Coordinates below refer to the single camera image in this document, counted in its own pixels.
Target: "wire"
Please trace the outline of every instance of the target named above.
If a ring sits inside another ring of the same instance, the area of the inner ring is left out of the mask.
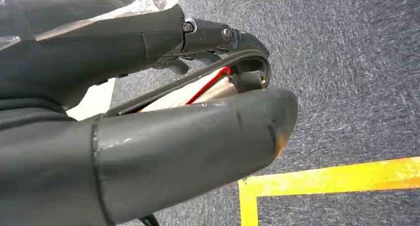
[[[156,217],[151,214],[147,215],[143,218],[139,218],[140,222],[142,222],[145,226],[159,226],[159,222]]]

